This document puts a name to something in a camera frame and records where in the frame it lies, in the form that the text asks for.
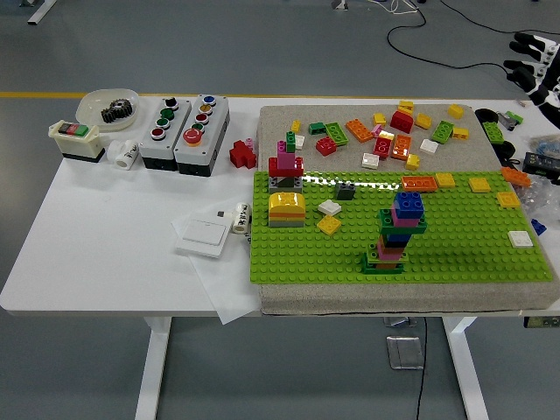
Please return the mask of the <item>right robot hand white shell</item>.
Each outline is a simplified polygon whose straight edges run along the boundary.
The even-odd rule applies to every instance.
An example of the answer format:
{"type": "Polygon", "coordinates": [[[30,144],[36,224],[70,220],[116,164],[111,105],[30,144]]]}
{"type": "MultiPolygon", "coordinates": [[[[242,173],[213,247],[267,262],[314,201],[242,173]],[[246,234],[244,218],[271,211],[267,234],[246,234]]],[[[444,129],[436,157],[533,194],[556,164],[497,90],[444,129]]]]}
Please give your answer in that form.
{"type": "Polygon", "coordinates": [[[509,47],[532,61],[505,60],[507,79],[519,86],[544,117],[559,128],[559,44],[540,36],[517,32],[509,47]]]}

